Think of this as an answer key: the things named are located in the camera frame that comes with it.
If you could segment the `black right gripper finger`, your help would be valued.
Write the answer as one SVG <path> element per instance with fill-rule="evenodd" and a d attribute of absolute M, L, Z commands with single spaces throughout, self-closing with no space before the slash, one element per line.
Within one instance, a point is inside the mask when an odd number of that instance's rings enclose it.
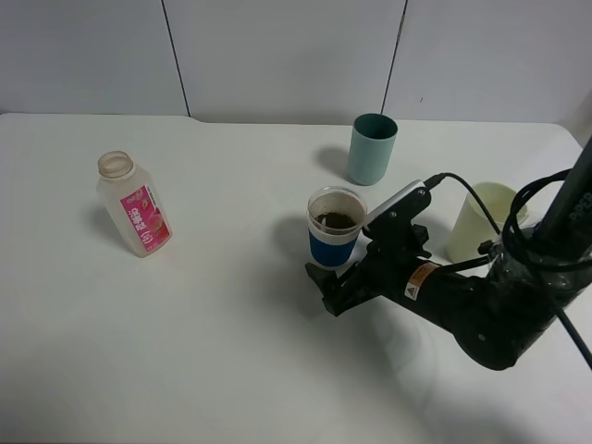
<path fill-rule="evenodd" d="M 325 309 L 334 316 L 340 316 L 383 293 L 384 266 L 378 261 L 354 263 L 340 275 L 312 263 L 306 264 L 305 270 L 322 293 Z"/>
<path fill-rule="evenodd" d="M 429 241 L 428 230 L 425 226 L 412 224 L 410 228 L 409 249 L 412 254 L 429 254 L 425 244 Z"/>

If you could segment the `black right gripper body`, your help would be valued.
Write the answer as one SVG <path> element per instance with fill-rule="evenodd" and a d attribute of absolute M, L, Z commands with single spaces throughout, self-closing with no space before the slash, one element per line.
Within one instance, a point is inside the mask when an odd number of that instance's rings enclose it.
<path fill-rule="evenodd" d="M 370 232 L 364 230 L 371 240 L 364 260 L 378 261 L 384 266 L 383 292 L 394 302 L 417 302 L 422 292 L 457 293 L 463 283 L 462 275 L 433 262 L 431 253 L 410 252 L 410 228 L 417 224 L 414 220 L 418 216 L 406 223 L 383 219 L 374 223 Z"/>

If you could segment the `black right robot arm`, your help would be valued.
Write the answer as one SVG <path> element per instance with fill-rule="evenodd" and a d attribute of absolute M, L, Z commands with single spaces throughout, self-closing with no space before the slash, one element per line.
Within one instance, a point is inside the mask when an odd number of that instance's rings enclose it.
<path fill-rule="evenodd" d="M 414 223 L 442 174 L 419 180 L 377 208 L 362 227 L 365 257 L 338 274 L 307 264 L 326 310 L 342 313 L 385 297 L 451 333 L 474 361 L 500 371 L 559 320 L 585 359 L 590 350 L 565 308 L 591 282 L 591 151 L 573 167 L 520 189 L 498 238 L 475 259 L 438 265 Z"/>

